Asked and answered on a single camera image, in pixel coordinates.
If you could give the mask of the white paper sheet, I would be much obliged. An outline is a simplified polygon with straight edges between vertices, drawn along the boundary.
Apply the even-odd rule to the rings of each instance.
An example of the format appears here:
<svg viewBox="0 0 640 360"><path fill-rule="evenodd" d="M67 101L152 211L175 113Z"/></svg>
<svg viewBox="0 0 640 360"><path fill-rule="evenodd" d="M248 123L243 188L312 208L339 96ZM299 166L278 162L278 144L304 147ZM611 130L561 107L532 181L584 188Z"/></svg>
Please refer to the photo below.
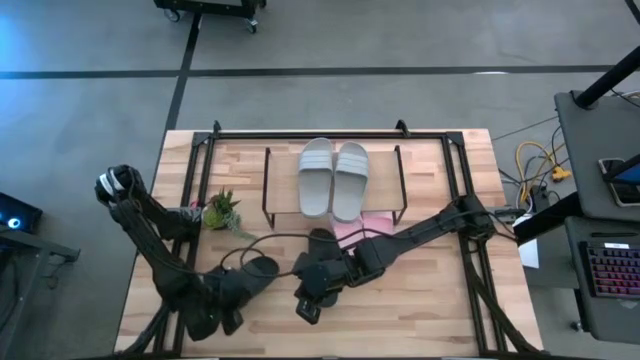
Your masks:
<svg viewBox="0 0 640 360"><path fill-rule="evenodd" d="M521 264L526 268L538 269L539 255L538 255L538 242L536 238L528 240L527 242L518 246L519 256Z"/></svg>

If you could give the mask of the black device with blue light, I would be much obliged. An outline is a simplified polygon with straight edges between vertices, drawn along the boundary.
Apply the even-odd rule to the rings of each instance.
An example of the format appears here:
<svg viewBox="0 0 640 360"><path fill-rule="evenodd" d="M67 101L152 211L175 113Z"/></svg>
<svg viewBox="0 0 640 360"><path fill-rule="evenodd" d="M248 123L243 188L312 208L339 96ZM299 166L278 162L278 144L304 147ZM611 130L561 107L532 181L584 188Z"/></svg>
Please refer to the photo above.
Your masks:
<svg viewBox="0 0 640 360"><path fill-rule="evenodd" d="M0 225L35 234L42 215L40 208L0 192Z"/></svg>

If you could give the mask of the black monitor pole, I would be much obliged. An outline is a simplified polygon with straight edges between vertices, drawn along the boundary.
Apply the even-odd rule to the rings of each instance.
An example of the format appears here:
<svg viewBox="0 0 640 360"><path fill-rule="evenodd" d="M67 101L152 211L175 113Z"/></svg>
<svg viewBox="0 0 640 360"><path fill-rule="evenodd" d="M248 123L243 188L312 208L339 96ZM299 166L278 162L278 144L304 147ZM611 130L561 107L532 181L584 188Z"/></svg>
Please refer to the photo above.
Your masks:
<svg viewBox="0 0 640 360"><path fill-rule="evenodd" d="M609 71L580 94L572 93L574 103L590 109L602 96L640 68L640 46L632 50Z"/></svg>

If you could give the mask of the backlit rainbow keyboard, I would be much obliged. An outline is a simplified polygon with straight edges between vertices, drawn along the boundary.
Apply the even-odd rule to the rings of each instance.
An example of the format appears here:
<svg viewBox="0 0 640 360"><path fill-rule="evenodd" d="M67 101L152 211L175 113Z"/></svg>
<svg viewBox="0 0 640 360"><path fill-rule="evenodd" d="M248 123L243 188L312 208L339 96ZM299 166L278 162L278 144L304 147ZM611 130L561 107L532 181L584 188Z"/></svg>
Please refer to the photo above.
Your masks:
<svg viewBox="0 0 640 360"><path fill-rule="evenodd" d="M581 242L579 250L593 297L640 300L640 245Z"/></svg>

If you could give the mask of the pink rubber slide sandal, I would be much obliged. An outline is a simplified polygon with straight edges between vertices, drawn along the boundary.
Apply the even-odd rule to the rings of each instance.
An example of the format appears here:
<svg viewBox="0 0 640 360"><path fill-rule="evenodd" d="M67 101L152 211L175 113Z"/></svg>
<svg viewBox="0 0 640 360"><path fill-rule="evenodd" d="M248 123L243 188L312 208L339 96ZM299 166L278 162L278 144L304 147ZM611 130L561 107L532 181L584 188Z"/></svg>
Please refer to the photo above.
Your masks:
<svg viewBox="0 0 640 360"><path fill-rule="evenodd" d="M366 212L362 214L362 227L366 237L375 237L381 233L394 232L393 214L391 212Z"/></svg>
<svg viewBox="0 0 640 360"><path fill-rule="evenodd" d="M330 218L332 231L338 240L338 246L345 249L364 238L363 220L358 216L353 222L340 222L334 216Z"/></svg>

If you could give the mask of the black smartphone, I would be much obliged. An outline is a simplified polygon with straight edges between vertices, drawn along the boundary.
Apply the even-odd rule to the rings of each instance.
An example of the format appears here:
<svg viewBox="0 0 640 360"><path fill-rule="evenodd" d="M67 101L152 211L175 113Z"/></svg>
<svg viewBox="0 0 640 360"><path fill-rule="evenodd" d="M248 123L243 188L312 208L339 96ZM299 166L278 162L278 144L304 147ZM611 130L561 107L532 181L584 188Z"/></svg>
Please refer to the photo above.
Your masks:
<svg viewBox="0 0 640 360"><path fill-rule="evenodd" d="M602 173L603 179L603 170L600 165L600 159L598 161L600 171ZM615 202L621 207L629 207L629 206L640 206L640 185L629 185L629 184L620 184L620 183L609 183L604 179L603 181L609 187L612 196Z"/></svg>

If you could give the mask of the black power strip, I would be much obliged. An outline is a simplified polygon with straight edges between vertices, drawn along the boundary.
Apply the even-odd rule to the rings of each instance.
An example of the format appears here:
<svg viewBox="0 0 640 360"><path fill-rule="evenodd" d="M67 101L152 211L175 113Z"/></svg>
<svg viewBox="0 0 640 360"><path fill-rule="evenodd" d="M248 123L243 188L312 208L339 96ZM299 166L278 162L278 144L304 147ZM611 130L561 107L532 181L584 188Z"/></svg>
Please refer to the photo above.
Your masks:
<svg viewBox="0 0 640 360"><path fill-rule="evenodd" d="M550 206L549 192L546 185L533 185L529 192L533 202L532 212L538 213Z"/></svg>

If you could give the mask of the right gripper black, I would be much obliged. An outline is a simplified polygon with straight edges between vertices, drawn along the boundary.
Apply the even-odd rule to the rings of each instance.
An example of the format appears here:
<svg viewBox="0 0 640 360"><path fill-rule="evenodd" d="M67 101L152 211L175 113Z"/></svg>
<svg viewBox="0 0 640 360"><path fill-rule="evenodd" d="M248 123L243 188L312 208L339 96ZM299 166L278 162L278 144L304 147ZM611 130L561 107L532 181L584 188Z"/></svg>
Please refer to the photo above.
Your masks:
<svg viewBox="0 0 640 360"><path fill-rule="evenodd" d="M338 294L356 272L354 258L346 252L303 252L294 263L294 275L300 284L294 296L306 301L337 301Z"/></svg>

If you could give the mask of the small potted succulent plant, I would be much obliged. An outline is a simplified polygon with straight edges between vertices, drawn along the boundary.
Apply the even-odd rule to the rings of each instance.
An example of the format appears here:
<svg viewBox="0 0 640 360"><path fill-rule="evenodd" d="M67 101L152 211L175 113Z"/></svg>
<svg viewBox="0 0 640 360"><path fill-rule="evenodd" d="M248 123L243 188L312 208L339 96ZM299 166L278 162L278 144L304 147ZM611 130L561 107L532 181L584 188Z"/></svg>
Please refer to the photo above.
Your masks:
<svg viewBox="0 0 640 360"><path fill-rule="evenodd" d="M255 240L256 236L242 229L242 218L235 207L240 200L234 199L234 192L221 188L213 195L202 213L202 222L210 230L229 230L236 237Z"/></svg>

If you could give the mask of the dark metal equipment stand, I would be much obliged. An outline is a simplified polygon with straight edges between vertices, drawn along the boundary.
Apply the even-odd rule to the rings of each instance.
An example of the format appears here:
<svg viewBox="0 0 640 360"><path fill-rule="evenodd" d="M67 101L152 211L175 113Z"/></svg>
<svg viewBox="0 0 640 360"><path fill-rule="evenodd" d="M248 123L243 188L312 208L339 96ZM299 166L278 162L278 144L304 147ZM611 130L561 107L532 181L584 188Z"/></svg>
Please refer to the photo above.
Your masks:
<svg viewBox="0 0 640 360"><path fill-rule="evenodd" d="M11 250L25 256L27 261L24 270L17 266L17 274L14 277L15 291L10 301L9 313L0 321L0 360L9 360L17 337L26 328L26 313L33 305L49 259L58 256L64 263L73 263L77 261L80 250L43 240L36 235L4 225L0 225L0 244L8 244Z"/></svg>

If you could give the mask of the grey desk top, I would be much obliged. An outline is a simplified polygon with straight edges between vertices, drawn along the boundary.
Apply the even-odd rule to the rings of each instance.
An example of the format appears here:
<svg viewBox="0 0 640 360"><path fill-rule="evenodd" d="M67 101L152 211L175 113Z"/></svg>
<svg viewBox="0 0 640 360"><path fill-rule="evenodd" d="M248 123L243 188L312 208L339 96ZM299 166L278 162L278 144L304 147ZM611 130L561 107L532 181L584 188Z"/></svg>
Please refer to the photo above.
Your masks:
<svg viewBox="0 0 640 360"><path fill-rule="evenodd" d="M640 108L619 97L577 106L570 93L554 96L583 213L590 218L640 222L640 206L621 207L604 182L599 161L640 155Z"/></svg>

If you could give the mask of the grey rubber slide sandal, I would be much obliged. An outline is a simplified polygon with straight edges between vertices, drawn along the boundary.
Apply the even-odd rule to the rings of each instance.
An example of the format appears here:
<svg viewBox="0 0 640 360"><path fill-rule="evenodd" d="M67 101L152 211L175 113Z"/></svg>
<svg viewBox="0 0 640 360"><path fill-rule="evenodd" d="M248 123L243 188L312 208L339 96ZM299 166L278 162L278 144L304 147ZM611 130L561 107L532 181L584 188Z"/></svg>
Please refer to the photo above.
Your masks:
<svg viewBox="0 0 640 360"><path fill-rule="evenodd" d="M351 223L360 216L368 179L367 151L358 143L344 143L334 170L332 212L337 221Z"/></svg>
<svg viewBox="0 0 640 360"><path fill-rule="evenodd" d="M298 158L299 207L305 217L328 212L333 178L333 147L326 138L308 142Z"/></svg>

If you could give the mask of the tablet with blue screen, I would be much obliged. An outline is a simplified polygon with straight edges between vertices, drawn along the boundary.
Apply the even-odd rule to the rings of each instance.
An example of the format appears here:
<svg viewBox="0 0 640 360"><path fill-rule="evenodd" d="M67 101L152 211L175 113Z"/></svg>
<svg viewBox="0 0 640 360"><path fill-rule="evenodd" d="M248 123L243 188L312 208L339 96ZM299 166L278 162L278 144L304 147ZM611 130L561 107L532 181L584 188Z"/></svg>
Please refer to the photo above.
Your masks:
<svg viewBox="0 0 640 360"><path fill-rule="evenodd" d="M624 160L621 158L602 159L600 165L603 179L609 183L640 185L640 154Z"/></svg>

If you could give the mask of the black cart with caster wheels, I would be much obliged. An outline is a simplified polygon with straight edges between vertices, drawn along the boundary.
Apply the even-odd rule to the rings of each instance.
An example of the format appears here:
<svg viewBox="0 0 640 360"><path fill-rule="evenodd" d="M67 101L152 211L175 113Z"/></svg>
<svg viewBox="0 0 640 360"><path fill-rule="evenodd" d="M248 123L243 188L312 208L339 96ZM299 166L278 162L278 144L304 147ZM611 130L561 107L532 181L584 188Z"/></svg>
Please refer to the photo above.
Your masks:
<svg viewBox="0 0 640 360"><path fill-rule="evenodd" d="M238 4L227 4L210 0L153 0L155 6L162 9L164 16L173 23L180 21L182 12L237 17L245 21L251 34L256 34L258 31L256 10L264 9L267 0L238 1Z"/></svg>

